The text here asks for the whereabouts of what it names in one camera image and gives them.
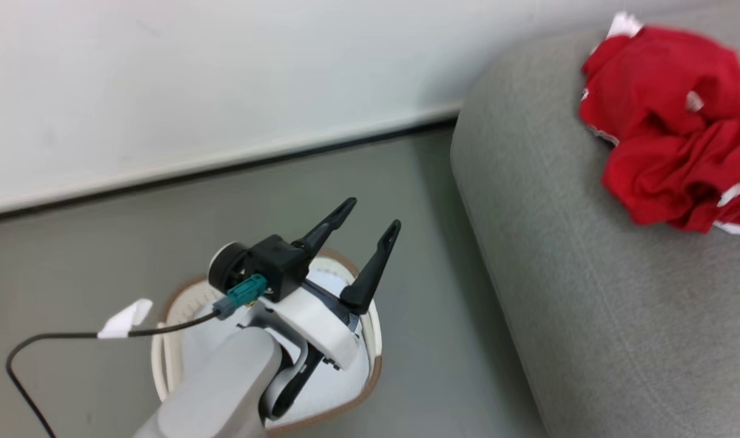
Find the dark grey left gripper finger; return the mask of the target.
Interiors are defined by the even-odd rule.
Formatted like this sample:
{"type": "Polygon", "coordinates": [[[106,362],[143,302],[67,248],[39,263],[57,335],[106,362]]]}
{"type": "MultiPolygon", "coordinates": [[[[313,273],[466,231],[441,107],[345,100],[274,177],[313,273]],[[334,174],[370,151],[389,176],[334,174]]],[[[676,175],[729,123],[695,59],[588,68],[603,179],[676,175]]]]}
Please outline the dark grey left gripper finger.
{"type": "Polygon", "coordinates": [[[331,233],[342,227],[356,203],[358,203],[358,200],[355,197],[346,199],[339,207],[331,211],[325,219],[306,233],[306,235],[293,241],[292,246],[302,250],[310,260],[315,258],[322,249],[323,244],[329,239],[331,233]]]}
{"type": "Polygon", "coordinates": [[[351,285],[343,288],[339,300],[350,313],[364,315],[369,310],[400,232],[401,222],[392,221],[379,238],[375,253],[359,272],[359,276],[351,285]]]}

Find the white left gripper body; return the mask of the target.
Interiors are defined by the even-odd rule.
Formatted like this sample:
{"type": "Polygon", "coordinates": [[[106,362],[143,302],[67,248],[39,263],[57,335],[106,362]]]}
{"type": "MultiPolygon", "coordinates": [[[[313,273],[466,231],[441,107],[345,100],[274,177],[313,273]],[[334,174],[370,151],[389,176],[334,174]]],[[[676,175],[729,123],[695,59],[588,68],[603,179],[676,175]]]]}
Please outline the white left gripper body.
{"type": "Polygon", "coordinates": [[[349,369],[359,354],[358,339],[337,316],[330,292],[306,280],[280,302],[261,297],[248,310],[248,326],[271,329],[306,352],[313,346],[340,369],[349,369]]]}

